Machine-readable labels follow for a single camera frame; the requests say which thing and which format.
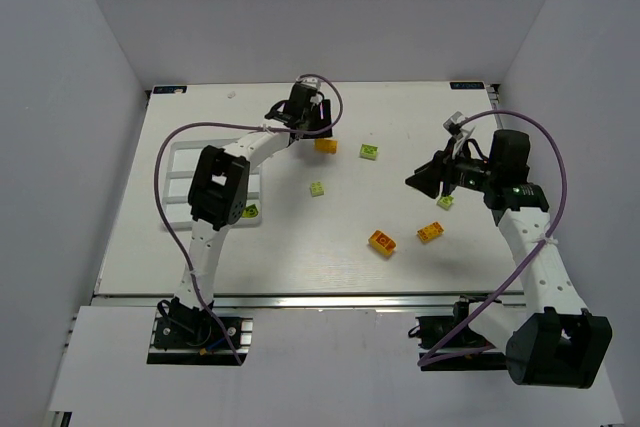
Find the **long orange lego brick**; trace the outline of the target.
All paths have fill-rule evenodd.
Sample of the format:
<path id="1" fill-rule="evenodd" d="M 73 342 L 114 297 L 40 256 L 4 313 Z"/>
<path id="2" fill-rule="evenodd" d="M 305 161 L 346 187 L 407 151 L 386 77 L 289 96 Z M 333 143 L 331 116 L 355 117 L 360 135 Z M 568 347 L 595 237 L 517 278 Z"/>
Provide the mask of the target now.
<path id="1" fill-rule="evenodd" d="M 336 154 L 338 142 L 332 139 L 316 139 L 314 141 L 314 149 L 318 152 L 326 154 Z"/>

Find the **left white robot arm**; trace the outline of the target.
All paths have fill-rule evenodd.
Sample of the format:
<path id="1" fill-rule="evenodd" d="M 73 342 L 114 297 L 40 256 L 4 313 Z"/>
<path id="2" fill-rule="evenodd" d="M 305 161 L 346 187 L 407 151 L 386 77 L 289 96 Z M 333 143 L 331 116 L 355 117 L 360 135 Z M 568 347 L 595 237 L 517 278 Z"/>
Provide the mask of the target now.
<path id="1" fill-rule="evenodd" d="M 330 105 L 320 86 L 318 77 L 301 77 L 289 98 L 267 112 L 262 126 L 223 147 L 208 145 L 201 151 L 187 196 L 192 228 L 186 266 L 174 293 L 181 305 L 206 310 L 213 304 L 222 247 L 245 210 L 252 171 L 301 138 L 329 135 Z"/>

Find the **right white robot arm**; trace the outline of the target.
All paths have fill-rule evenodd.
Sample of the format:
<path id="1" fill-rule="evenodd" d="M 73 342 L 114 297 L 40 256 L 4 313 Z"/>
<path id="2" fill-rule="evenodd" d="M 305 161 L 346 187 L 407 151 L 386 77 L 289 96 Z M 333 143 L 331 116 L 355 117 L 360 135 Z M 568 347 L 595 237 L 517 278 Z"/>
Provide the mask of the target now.
<path id="1" fill-rule="evenodd" d="M 501 301 L 500 292 L 463 296 L 440 339 L 424 342 L 419 365 L 429 368 L 458 356 L 495 349 L 517 385 L 590 388 L 613 331 L 609 320 L 590 312 L 575 290 L 551 232 L 549 205 L 540 186 L 529 182 L 527 134 L 497 130 L 488 155 L 473 155 L 476 142 L 452 137 L 406 185 L 432 199 L 457 188 L 482 193 L 516 265 L 526 316 Z"/>

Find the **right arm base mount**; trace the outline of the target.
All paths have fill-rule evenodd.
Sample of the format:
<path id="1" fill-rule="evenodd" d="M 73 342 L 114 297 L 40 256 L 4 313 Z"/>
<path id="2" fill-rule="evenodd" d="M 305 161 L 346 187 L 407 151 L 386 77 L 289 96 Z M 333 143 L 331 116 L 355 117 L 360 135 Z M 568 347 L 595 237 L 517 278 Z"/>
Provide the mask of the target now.
<path id="1" fill-rule="evenodd" d="M 485 296 L 463 295 L 454 303 L 452 313 L 448 315 L 427 315 L 416 318 L 416 325 L 407 336 L 418 341 L 419 358 L 422 358 L 441 338 L 445 337 L 461 321 L 466 319 L 470 307 L 480 304 Z M 489 346 L 489 342 L 480 334 L 465 327 L 452 340 L 445 344 L 435 355 L 447 356 L 464 350 L 480 349 Z M 485 372 L 506 371 L 505 356 L 494 350 L 467 353 L 458 357 L 449 357 L 430 365 L 421 366 L 423 372 Z"/>

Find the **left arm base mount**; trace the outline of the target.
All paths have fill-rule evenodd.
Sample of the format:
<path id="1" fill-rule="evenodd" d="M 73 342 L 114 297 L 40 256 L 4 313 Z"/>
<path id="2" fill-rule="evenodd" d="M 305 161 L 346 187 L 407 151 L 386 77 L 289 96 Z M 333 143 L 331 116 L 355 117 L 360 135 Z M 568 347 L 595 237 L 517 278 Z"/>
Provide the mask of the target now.
<path id="1" fill-rule="evenodd" d="M 147 353 L 149 365 L 241 366 L 251 345 L 253 320 L 221 316 L 182 305 L 177 298 L 156 306 Z"/>

